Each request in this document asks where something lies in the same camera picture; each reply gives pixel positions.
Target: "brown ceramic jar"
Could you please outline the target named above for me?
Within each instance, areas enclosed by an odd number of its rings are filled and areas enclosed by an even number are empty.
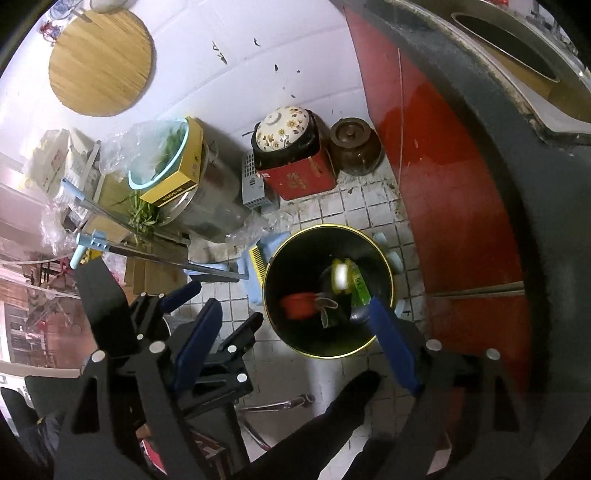
[[[360,177],[377,168],[382,144],[366,121],[342,118],[330,129],[330,155],[339,170]]]

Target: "light blue clamp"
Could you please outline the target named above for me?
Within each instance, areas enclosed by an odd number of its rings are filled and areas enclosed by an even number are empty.
[[[64,188],[64,190],[66,192],[72,194],[77,199],[82,200],[82,201],[86,200],[86,196],[84,195],[84,192],[81,192],[77,187],[74,187],[74,185],[72,184],[72,182],[70,182],[70,180],[62,179],[61,186]]]
[[[109,244],[106,241],[106,233],[101,232],[100,230],[95,230],[92,232],[92,235],[88,235],[88,233],[79,233],[76,237],[76,243],[78,246],[70,260],[70,268],[73,270],[80,265],[80,260],[84,257],[87,248],[92,248],[93,250],[99,250],[101,252],[109,251]]]

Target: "jar lid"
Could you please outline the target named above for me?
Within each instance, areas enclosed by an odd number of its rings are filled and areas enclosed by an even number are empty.
[[[256,144],[263,152],[282,150],[300,138],[310,116],[299,106],[283,106],[267,115],[256,129]]]
[[[332,143],[342,148],[358,148],[371,136],[371,127],[360,118],[342,118],[330,129]]]

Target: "stainless steel sink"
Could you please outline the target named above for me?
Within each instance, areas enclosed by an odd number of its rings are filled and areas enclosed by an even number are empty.
[[[537,96],[591,122],[591,80],[578,60],[533,22],[484,0],[412,0],[477,42]]]

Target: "yellow box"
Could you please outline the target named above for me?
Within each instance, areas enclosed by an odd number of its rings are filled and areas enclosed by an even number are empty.
[[[178,169],[140,198],[156,207],[166,205],[182,193],[199,185],[201,170],[201,152],[203,148],[203,128],[191,117],[187,117],[189,137],[183,150]]]

